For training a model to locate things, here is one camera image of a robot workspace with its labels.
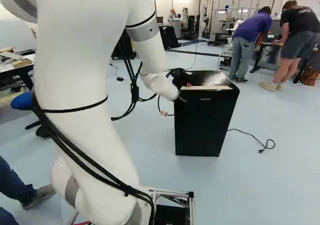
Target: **purple shirt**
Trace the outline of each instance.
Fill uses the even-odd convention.
[[[272,19],[268,13],[260,12],[245,20],[235,30],[234,38],[243,38],[248,42],[255,41],[258,34],[269,32]]]

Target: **sneaker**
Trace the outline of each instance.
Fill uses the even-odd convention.
[[[271,82],[261,82],[261,83],[260,83],[260,86],[261,86],[262,88],[264,88],[264,89],[267,89],[267,90],[271,91],[271,92],[274,92],[274,91],[277,90],[277,86],[271,84]]]
[[[284,90],[284,85],[281,83],[281,84],[277,84],[276,85],[276,89],[278,89],[279,91],[283,91]]]
[[[30,202],[28,203],[22,203],[22,208],[24,210],[29,210],[31,209],[33,206],[35,206],[36,204],[38,204],[41,201],[47,200],[49,198],[51,198],[53,195],[56,194],[56,191],[54,190],[54,188],[52,187],[52,185],[46,185],[43,187],[40,187],[38,190],[36,190],[36,196],[34,199],[32,199]]]
[[[248,82],[248,79],[237,77],[235,82],[238,83],[238,84],[244,84],[244,83]]]

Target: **gray shorts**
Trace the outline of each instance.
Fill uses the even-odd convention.
[[[281,57],[285,59],[309,59],[320,34],[314,31],[301,31],[290,37],[282,48]]]

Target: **person's arm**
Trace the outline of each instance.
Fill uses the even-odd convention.
[[[274,43],[285,43],[289,37],[290,25],[288,22],[282,25],[282,38],[280,40],[274,40]]]
[[[258,47],[259,45],[261,45],[261,43],[264,41],[265,37],[266,37],[266,33],[261,33],[260,36],[258,37],[258,39],[255,42],[255,48]]]
[[[263,31],[261,32],[260,36],[258,37],[257,41],[255,42],[255,47],[259,46],[265,39],[266,35],[269,32],[269,29],[271,27],[272,19],[269,17],[264,25]]]
[[[281,14],[280,27],[282,27],[282,38],[274,40],[273,44],[284,43],[287,41],[290,33],[290,11],[287,10]]]

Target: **black t-shirt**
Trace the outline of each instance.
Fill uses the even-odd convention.
[[[281,15],[280,26],[289,23],[291,35],[303,31],[320,33],[320,22],[308,6],[294,6]]]

